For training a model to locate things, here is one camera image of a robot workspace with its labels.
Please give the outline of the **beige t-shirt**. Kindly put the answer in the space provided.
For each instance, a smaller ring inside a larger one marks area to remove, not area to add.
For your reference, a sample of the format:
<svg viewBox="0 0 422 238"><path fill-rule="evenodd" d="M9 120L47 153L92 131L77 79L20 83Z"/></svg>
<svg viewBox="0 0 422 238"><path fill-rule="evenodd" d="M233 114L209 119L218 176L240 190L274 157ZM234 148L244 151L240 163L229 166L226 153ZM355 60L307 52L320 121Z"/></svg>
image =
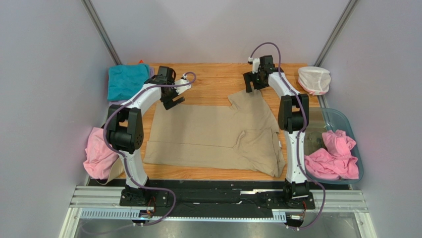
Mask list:
<svg viewBox="0 0 422 238"><path fill-rule="evenodd" d="M144 163L258 171L280 177L285 167L279 126L260 91L228 96L230 106L158 103Z"/></svg>

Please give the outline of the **aluminium corner post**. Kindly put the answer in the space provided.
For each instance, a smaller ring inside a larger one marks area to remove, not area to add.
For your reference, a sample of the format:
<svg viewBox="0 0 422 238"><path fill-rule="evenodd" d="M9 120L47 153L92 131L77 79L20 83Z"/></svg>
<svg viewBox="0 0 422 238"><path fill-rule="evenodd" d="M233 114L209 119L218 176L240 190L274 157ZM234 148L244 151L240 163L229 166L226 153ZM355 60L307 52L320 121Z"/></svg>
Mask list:
<svg viewBox="0 0 422 238"><path fill-rule="evenodd" d="M342 14L340 15L337 23L335 24L327 41L325 42L322 50L320 51L314 63L314 66L321 67L359 2L359 0L349 0L347 2Z"/></svg>
<svg viewBox="0 0 422 238"><path fill-rule="evenodd" d="M115 65L121 65L122 61L98 15L95 6L91 0L81 0L87 14L89 15L93 25L95 26L104 46L106 47L111 59Z"/></svg>

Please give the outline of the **beige cloth at left edge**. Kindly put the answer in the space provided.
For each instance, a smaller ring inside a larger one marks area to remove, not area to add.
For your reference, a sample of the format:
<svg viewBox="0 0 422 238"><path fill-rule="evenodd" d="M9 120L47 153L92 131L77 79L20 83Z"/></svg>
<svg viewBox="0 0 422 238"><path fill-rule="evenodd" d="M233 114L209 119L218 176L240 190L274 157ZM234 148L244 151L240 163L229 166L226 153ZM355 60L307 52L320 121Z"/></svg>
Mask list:
<svg viewBox="0 0 422 238"><path fill-rule="evenodd" d="M96 178L95 181L100 185L106 185L112 180L117 179L124 172L124 166L121 159L117 159L105 170L102 171L100 178Z"/></svg>

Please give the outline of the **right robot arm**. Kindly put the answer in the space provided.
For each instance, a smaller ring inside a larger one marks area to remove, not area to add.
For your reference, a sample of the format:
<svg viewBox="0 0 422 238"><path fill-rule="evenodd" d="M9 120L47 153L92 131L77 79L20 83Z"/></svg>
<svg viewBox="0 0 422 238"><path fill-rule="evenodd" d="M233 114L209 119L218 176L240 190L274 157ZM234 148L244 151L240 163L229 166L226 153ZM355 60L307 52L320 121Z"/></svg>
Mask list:
<svg viewBox="0 0 422 238"><path fill-rule="evenodd" d="M288 155L288 169L283 191L279 192L280 200L291 209L315 209L309 179L302 166L305 160L305 133L302 129L309 124L309 97L291 85L281 68L275 66L271 55L249 57L248 64L252 70L243 75L246 92L271 87L280 98L278 125L284 133Z"/></svg>

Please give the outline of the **clear teal plastic bin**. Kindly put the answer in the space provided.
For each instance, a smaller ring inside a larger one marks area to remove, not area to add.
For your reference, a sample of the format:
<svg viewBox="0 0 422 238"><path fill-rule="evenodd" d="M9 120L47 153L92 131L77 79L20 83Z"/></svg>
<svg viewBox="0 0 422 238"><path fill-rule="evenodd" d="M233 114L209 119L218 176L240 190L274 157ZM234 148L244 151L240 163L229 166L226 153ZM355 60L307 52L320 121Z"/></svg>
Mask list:
<svg viewBox="0 0 422 238"><path fill-rule="evenodd" d="M310 155L319 148L325 148L322 140L322 133L327 131L343 130L346 134L355 140L353 131L347 117L340 111L329 108L310 108L309 125L305 133L304 153ZM312 176L306 169L307 174L314 180L327 184L353 184L359 182L364 175L364 168L361 161L359 149L356 146L351 150L353 156L358 158L357 165L359 168L358 179L339 179L339 180L324 180Z"/></svg>

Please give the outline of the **pink cloth at left edge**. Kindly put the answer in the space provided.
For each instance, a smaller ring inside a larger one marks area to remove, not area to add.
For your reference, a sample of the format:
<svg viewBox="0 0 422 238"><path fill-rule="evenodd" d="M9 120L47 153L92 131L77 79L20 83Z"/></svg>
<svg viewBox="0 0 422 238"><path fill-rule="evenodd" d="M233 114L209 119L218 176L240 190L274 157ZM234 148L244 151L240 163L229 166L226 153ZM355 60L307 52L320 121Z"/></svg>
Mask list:
<svg viewBox="0 0 422 238"><path fill-rule="evenodd" d="M103 129L93 127L85 148L86 160L83 166L88 175L94 179L108 179L118 155L109 149L103 137Z"/></svg>

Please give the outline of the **white mesh laundry bag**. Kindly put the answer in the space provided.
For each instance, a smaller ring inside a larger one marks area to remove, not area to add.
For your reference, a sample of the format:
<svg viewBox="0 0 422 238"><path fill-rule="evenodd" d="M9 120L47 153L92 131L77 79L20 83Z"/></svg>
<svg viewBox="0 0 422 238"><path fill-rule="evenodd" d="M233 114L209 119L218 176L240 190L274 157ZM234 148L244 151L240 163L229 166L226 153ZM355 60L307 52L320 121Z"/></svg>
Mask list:
<svg viewBox="0 0 422 238"><path fill-rule="evenodd" d="M305 66L298 69L298 75L299 84L311 95L324 95L329 91L331 83L329 70L316 66Z"/></svg>

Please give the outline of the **teal folded t-shirt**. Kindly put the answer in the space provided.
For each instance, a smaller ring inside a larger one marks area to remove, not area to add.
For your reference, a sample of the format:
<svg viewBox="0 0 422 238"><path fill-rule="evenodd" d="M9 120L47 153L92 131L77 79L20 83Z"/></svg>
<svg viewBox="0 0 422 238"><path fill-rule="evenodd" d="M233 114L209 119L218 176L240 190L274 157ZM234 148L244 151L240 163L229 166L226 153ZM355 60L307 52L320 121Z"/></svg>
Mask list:
<svg viewBox="0 0 422 238"><path fill-rule="evenodd" d="M140 63L116 65L108 69L108 101L131 99L150 78L150 66Z"/></svg>

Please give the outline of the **aluminium frame rail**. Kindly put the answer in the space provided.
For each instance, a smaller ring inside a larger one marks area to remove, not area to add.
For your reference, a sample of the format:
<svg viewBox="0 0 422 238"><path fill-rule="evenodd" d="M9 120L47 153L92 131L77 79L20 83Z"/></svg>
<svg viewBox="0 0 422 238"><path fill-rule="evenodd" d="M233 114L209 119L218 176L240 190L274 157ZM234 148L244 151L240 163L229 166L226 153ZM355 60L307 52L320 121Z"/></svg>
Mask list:
<svg viewBox="0 0 422 238"><path fill-rule="evenodd" d="M174 187L153 191L149 200L124 195L122 187L78 186L73 193L60 235L72 237L81 219L115 219L148 223L165 221L260 222L296 230L299 222L313 225L328 213L351 214L363 238L376 232L359 190L311 190L305 199L286 202L280 189L251 189L238 183L206 188Z"/></svg>

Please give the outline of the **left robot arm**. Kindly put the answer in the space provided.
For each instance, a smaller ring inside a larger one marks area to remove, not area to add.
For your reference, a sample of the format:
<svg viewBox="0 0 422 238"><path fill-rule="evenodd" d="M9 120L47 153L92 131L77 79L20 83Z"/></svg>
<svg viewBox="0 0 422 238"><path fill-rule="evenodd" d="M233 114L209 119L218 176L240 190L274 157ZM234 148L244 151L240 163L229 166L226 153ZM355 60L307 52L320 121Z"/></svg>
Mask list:
<svg viewBox="0 0 422 238"><path fill-rule="evenodd" d="M121 206L147 206L154 201L159 189L149 186L140 148L144 141L143 115L157 101L165 109L182 103L181 96L191 88L192 81L183 74L176 78L173 68L160 66L156 75L148 79L142 88L120 105L111 105L103 130L105 145L117 153L126 174L126 185L121 192Z"/></svg>

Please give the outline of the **right aluminium corner post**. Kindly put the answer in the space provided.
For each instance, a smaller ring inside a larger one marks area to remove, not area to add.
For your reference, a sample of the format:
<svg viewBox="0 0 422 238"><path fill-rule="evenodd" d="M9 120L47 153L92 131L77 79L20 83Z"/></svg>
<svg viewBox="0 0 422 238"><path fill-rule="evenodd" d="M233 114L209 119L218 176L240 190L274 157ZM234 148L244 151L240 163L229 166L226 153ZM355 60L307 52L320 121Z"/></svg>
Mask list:
<svg viewBox="0 0 422 238"><path fill-rule="evenodd" d="M337 23L335 24L327 41L325 42L322 50L320 51L314 63L314 66L321 67L359 2L359 0L349 0L347 2L342 14L340 15Z"/></svg>

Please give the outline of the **pink t-shirt in bin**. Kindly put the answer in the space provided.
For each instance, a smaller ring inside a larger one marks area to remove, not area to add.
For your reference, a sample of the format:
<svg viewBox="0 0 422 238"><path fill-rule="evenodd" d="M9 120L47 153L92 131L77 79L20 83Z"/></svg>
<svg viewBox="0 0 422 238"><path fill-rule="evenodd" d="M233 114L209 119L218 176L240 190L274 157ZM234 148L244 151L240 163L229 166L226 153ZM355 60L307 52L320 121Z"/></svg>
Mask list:
<svg viewBox="0 0 422 238"><path fill-rule="evenodd" d="M325 148L305 156L307 171L324 180L358 179L358 158L351 153L356 141L343 130L324 132L322 140Z"/></svg>

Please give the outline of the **left aluminium corner post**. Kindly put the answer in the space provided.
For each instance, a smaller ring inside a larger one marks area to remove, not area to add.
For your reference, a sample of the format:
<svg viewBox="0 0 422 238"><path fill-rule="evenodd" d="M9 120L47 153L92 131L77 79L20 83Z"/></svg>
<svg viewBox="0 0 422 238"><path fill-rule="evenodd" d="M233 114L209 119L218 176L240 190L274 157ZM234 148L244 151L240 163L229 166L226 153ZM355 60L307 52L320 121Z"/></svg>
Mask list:
<svg viewBox="0 0 422 238"><path fill-rule="evenodd" d="M98 15L95 6L91 0L81 0L87 14L89 15L93 25L95 26L104 46L106 47L111 59L115 65L121 65L122 61Z"/></svg>

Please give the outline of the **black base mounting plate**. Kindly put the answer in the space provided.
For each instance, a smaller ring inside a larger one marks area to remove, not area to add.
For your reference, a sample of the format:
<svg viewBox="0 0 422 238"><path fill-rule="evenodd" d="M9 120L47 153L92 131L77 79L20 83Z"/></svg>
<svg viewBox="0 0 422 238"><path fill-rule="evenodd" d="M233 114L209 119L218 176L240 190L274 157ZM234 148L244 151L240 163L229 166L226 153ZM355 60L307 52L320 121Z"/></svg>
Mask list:
<svg viewBox="0 0 422 238"><path fill-rule="evenodd" d="M116 199L114 204L121 206L120 197L126 185L125 180L116 179L105 186L90 181L89 185L106 193L111 192ZM300 212L318 210L317 193L322 189L317 185L310 186L315 209L286 207L279 195L284 185L282 181L153 179L149 181L149 186L159 191L154 193L154 201L147 206L156 210L156 216L170 211L172 217L199 218L270 218L275 209Z"/></svg>

